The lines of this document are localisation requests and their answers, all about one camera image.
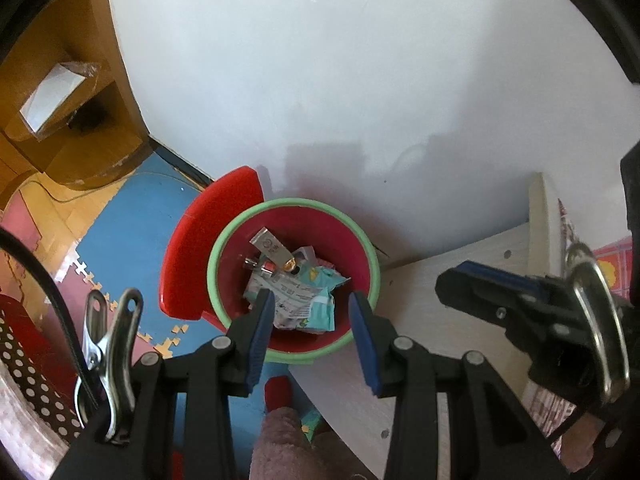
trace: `person's foot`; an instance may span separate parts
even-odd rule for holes
[[[286,375],[280,375],[272,377],[264,385],[264,405],[267,409],[267,413],[283,408],[284,406],[291,406],[293,398],[293,390],[291,389],[291,382]]]

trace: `white wall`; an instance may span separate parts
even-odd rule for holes
[[[527,217],[552,177],[594,246],[626,235],[638,93],[568,0],[111,0],[152,135],[218,177],[343,209],[393,261]]]

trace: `bucket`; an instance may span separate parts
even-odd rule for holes
[[[308,364],[336,351],[353,339],[348,300],[354,290],[367,294],[374,309],[380,292],[380,266],[364,231],[347,215],[315,200],[281,198],[263,202],[234,218],[213,245],[207,266],[207,288],[216,315],[228,328],[233,319],[249,311],[242,297],[251,271],[245,258],[260,251],[249,240],[263,227],[289,250],[313,246],[316,255],[335,265],[348,282],[332,292],[335,299],[335,330],[309,334],[299,330],[273,329],[266,360]]]

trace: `brown polka dot fabric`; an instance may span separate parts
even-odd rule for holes
[[[62,403],[52,384],[41,375],[33,361],[25,355],[13,330],[0,317],[0,360],[6,365],[31,409],[69,443],[81,431],[75,412]]]

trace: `wooden cabinet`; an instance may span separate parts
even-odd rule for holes
[[[83,131],[63,123],[43,140],[15,128],[20,108],[39,82],[56,63],[68,61],[100,68],[82,102],[96,103],[102,120]],[[120,58],[109,1],[53,0],[0,65],[0,209],[2,197],[35,171],[71,189],[93,189],[126,175],[150,151]]]

